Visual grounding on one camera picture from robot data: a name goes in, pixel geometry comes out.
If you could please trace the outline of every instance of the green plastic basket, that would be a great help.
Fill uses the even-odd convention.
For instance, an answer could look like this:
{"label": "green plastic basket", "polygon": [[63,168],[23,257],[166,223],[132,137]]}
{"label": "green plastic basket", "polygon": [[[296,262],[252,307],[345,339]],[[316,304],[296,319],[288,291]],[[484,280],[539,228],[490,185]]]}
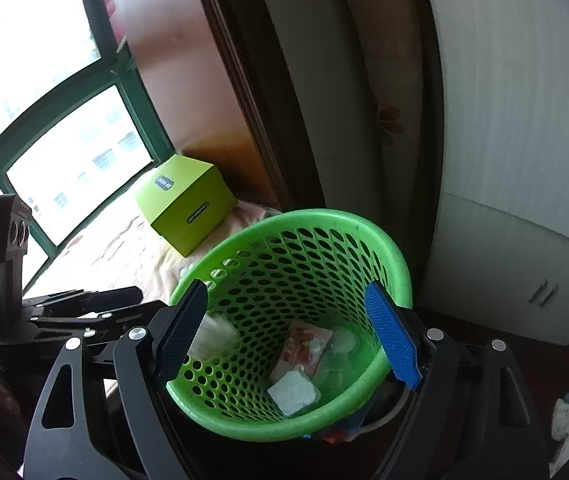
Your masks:
{"label": "green plastic basket", "polygon": [[[244,229],[207,254],[178,285],[209,288],[209,312],[224,314],[241,340],[227,355],[187,357],[167,388],[180,408],[215,433],[273,442],[314,433],[359,409],[388,374],[363,306],[364,287],[380,280],[396,304],[411,307],[410,277],[397,245],[375,224],[328,209],[301,210]],[[359,378],[334,399],[285,418],[267,393],[266,377],[292,319],[324,328],[347,326],[360,336],[353,360]]]}

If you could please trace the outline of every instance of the window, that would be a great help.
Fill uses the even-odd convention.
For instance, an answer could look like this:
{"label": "window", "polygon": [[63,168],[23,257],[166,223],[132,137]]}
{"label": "window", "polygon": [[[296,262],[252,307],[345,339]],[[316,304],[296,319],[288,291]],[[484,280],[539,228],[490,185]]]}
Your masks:
{"label": "window", "polygon": [[32,208],[25,290],[173,153],[102,0],[0,0],[0,193]]}

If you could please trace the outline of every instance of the red and pink package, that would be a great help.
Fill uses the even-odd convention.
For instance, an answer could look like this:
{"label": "red and pink package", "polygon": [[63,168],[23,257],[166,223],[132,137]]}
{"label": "red and pink package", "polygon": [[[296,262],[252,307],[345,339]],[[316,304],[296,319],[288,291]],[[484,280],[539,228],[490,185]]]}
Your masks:
{"label": "red and pink package", "polygon": [[298,365],[302,366],[307,377],[312,378],[332,335],[332,330],[293,319],[280,358],[269,375],[270,380],[277,383],[286,372]]}

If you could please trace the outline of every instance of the box label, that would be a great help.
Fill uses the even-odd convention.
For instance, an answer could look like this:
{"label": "box label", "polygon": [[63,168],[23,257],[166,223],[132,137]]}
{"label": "box label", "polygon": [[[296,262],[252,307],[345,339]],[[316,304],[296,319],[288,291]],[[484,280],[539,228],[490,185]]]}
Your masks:
{"label": "box label", "polygon": [[156,184],[160,189],[168,191],[174,183],[168,176],[160,175],[159,177],[156,177]]}
{"label": "box label", "polygon": [[196,218],[198,218],[203,211],[208,208],[209,203],[205,202],[204,204],[202,204],[199,208],[197,208],[193,213],[191,213],[189,215],[189,218],[186,219],[186,223],[190,224],[191,222],[193,222]]}

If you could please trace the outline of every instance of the white paper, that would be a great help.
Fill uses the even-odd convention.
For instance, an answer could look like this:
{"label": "white paper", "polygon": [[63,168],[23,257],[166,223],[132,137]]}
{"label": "white paper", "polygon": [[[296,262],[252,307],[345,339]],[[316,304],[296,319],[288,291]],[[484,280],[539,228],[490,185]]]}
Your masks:
{"label": "white paper", "polygon": [[569,237],[569,0],[431,0],[443,191]]}

